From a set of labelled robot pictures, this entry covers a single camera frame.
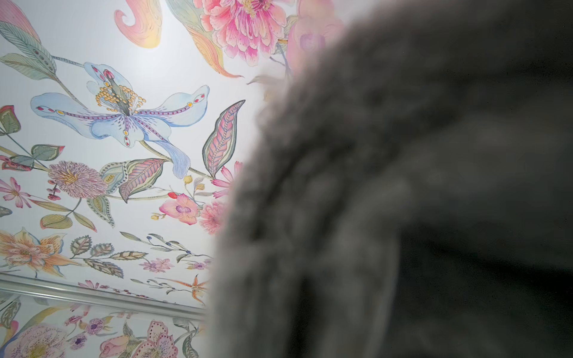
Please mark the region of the left aluminium corner post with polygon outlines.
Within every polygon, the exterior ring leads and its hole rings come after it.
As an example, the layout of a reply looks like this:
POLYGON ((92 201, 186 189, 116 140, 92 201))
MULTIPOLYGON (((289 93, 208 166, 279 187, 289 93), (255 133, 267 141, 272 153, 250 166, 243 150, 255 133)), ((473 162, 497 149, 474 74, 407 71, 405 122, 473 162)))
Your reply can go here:
POLYGON ((194 321, 205 320, 205 311, 199 308, 69 286, 61 283, 52 283, 5 273, 1 274, 1 290, 36 298, 111 307, 158 316, 194 321))

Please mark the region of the grey fuzzy blanket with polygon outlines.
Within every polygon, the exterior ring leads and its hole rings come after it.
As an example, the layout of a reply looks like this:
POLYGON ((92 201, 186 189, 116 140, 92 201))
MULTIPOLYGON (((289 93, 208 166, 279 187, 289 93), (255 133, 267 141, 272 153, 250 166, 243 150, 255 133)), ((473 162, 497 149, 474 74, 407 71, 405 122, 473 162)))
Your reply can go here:
POLYGON ((572 3, 379 1, 264 113, 207 357, 570 357, 572 3))

